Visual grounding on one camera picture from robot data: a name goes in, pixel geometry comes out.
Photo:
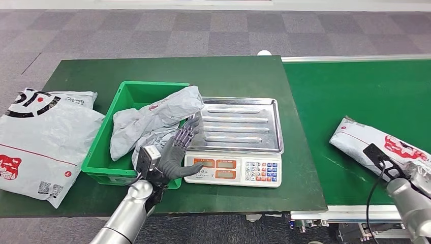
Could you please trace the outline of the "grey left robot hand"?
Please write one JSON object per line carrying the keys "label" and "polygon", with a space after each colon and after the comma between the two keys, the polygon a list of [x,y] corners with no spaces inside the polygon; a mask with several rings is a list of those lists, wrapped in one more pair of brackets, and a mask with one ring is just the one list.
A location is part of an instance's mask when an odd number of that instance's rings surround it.
{"label": "grey left robot hand", "polygon": [[164,146],[158,169],[163,172],[167,179],[174,180],[191,176],[197,174],[203,168],[203,163],[197,163],[192,166],[181,165],[187,148],[194,136],[199,133],[198,125],[198,117],[188,119]]}

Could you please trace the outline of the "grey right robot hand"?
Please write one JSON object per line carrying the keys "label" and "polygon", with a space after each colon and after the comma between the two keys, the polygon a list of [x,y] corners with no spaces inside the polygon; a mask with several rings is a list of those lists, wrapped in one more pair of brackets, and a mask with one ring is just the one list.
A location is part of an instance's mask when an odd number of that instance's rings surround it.
{"label": "grey right robot hand", "polygon": [[422,160],[409,161],[405,175],[422,194],[430,198],[430,163]]}

